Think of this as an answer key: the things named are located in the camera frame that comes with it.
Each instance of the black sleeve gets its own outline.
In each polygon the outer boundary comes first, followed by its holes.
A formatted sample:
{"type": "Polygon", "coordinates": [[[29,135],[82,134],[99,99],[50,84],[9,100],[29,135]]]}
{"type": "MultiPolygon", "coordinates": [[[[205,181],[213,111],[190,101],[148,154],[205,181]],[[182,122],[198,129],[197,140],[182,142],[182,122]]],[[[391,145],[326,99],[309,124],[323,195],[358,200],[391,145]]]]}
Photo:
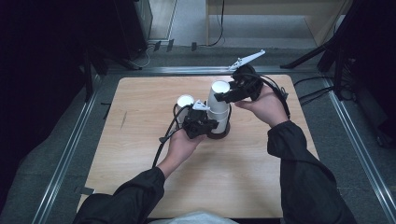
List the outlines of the black sleeve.
{"type": "Polygon", "coordinates": [[[356,223],[334,175],[307,150],[297,125],[286,121],[271,129],[267,150],[281,159],[281,204],[287,223],[356,223]]]}
{"type": "Polygon", "coordinates": [[[73,223],[142,223],[163,197],[164,182],[163,172],[155,167],[122,184],[113,195],[93,194],[73,223]]]}

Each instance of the right hand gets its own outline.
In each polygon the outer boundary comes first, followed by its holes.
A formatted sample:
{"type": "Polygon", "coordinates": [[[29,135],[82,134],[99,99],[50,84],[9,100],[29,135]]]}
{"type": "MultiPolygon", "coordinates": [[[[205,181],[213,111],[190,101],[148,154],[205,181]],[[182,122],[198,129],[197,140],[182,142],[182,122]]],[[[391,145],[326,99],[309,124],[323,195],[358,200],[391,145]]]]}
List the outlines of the right hand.
{"type": "Polygon", "coordinates": [[[262,92],[256,101],[238,101],[234,104],[253,112],[258,119],[269,124],[271,128],[289,120],[282,103],[274,91],[266,85],[262,86],[262,92]]]}

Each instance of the wooden table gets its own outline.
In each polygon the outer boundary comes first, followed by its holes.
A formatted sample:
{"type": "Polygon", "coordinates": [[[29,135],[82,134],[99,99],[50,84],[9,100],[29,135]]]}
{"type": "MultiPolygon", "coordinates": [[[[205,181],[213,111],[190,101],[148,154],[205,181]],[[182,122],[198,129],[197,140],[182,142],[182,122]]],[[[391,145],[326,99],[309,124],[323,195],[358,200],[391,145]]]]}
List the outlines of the wooden table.
{"type": "MultiPolygon", "coordinates": [[[[303,15],[318,46],[326,41],[352,0],[227,0],[224,15],[303,15]]],[[[206,0],[206,44],[209,15],[221,15],[220,0],[206,0]]]]}
{"type": "MultiPolygon", "coordinates": [[[[289,93],[291,119],[318,157],[289,76],[270,76],[289,93]]],[[[127,77],[120,81],[86,183],[112,194],[119,185],[150,169],[172,118],[177,98],[207,99],[211,83],[230,77],[127,77]]],[[[165,182],[165,195],[149,217],[178,217],[205,210],[222,217],[282,217],[280,159],[266,151],[269,126],[233,106],[230,133],[206,139],[165,182]]],[[[167,144],[159,159],[167,151],[167,144]]]]}

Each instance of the hand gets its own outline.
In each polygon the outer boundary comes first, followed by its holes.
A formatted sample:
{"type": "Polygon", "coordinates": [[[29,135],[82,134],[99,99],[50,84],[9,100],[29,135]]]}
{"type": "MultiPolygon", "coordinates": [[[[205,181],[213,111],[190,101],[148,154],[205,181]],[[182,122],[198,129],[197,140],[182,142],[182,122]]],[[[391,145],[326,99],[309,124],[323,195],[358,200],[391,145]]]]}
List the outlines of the hand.
{"type": "Polygon", "coordinates": [[[165,159],[158,164],[165,178],[172,174],[176,168],[192,155],[192,152],[205,139],[205,135],[190,139],[184,129],[175,132],[169,142],[165,159]]]}
{"type": "Polygon", "coordinates": [[[288,120],[282,103],[268,86],[262,86],[262,92],[256,101],[239,101],[235,106],[253,112],[261,121],[270,125],[271,128],[288,120]]]}

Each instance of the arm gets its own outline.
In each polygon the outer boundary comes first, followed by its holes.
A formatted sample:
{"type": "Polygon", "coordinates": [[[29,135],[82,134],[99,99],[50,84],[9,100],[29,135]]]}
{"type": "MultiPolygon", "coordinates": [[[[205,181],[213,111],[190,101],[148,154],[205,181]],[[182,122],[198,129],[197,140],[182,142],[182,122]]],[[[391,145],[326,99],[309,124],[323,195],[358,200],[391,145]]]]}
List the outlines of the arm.
{"type": "Polygon", "coordinates": [[[73,223],[143,223],[163,197],[166,178],[204,139],[190,139],[184,130],[170,139],[163,161],[122,184],[113,195],[93,194],[78,210],[73,223]]]}
{"type": "Polygon", "coordinates": [[[356,223],[339,194],[332,172],[307,149],[303,131],[289,121],[271,88],[255,102],[236,102],[272,128],[268,153],[279,157],[283,216],[290,223],[356,223]]]}

